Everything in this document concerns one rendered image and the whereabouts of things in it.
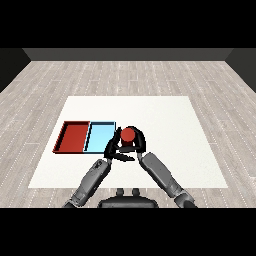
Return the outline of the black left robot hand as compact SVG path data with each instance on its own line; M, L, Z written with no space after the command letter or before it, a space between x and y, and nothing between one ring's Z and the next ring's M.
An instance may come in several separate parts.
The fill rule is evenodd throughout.
M116 150L118 149L118 143L120 141L121 128L118 127L117 130L114 132L113 137L107 143L105 150L104 150L104 157L108 160L116 159L119 161L134 161L133 157L117 153Z

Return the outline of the light blue shallow open box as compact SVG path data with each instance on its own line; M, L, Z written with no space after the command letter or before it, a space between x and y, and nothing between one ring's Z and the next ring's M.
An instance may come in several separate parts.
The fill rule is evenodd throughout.
M114 121L92 121L84 143L85 154L102 154L116 130Z

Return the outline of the red shallow open box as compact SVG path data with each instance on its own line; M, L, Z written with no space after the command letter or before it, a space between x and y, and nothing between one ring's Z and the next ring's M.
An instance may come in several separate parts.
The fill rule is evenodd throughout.
M55 154L82 154L89 121L65 121L53 148Z

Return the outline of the dark grey robot body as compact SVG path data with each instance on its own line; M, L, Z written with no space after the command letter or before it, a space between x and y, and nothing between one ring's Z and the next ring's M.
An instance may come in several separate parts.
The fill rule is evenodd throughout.
M158 208L158 204L155 200L142 197L138 188L132 189L131 196L125 196L124 189L118 188L116 195L101 200L98 208Z

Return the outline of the small red can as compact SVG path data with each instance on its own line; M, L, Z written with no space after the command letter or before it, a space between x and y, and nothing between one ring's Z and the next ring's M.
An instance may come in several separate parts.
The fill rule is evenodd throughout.
M135 132L132 128L125 128L121 131L121 144L126 146L132 146L135 139Z

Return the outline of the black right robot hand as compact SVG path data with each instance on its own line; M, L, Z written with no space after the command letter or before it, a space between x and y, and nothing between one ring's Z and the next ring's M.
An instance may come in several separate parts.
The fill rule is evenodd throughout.
M123 145L119 148L122 153L136 152L138 160L142 159L142 154L146 151L146 139L142 131L135 126L128 126L126 128L132 128L135 132L135 139L132 146Z

